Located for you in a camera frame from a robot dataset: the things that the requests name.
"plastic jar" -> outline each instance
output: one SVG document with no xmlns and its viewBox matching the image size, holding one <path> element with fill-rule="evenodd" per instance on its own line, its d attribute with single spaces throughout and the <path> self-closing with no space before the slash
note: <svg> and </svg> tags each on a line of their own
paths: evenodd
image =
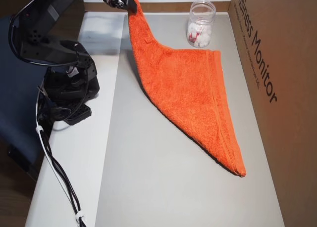
<svg viewBox="0 0 317 227">
<path fill-rule="evenodd" d="M 211 40 L 211 31 L 216 15 L 216 7 L 204 0 L 192 3 L 187 26 L 187 40 L 194 47 L 207 46 Z"/>
</svg>

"robotic arm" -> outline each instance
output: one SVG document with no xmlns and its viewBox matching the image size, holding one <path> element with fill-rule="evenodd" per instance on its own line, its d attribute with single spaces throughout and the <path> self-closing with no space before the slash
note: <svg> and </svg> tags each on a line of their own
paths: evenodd
<svg viewBox="0 0 317 227">
<path fill-rule="evenodd" d="M 9 45 L 16 57 L 48 66 L 42 92 L 53 104 L 49 117 L 70 125 L 91 116 L 90 108 L 84 103 L 99 91 L 96 66 L 85 48 L 79 42 L 48 35 L 74 1 L 32 0 L 13 16 L 9 27 Z M 111 7 L 136 12 L 134 0 L 103 1 Z M 56 66 L 70 67 L 66 73 L 60 73 L 52 70 Z"/>
</svg>

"cardboard box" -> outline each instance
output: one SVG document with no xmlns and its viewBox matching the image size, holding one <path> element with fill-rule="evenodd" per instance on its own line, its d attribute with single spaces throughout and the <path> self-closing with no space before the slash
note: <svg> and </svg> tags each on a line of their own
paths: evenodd
<svg viewBox="0 0 317 227">
<path fill-rule="evenodd" d="M 286 227 L 317 226 L 317 0 L 231 0 L 229 16 Z"/>
</svg>

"orange towel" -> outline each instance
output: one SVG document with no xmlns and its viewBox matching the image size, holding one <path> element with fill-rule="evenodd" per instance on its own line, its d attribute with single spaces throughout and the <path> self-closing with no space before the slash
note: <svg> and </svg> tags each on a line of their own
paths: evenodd
<svg viewBox="0 0 317 227">
<path fill-rule="evenodd" d="M 220 51 L 161 45 L 153 37 L 140 3 L 135 2 L 137 13 L 129 12 L 130 40 L 151 102 L 228 170 L 245 176 L 227 104 Z"/>
</svg>

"gray surface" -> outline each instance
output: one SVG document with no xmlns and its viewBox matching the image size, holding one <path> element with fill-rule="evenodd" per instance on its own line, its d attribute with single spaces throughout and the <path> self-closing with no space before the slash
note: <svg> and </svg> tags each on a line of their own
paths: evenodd
<svg viewBox="0 0 317 227">
<path fill-rule="evenodd" d="M 192 48 L 186 41 L 187 15 L 146 18 L 162 44 Z M 227 15 L 217 15 L 209 49 L 222 53 L 247 175 L 240 178 L 222 168 L 148 101 L 126 18 L 96 227 L 284 226 Z"/>
</svg>

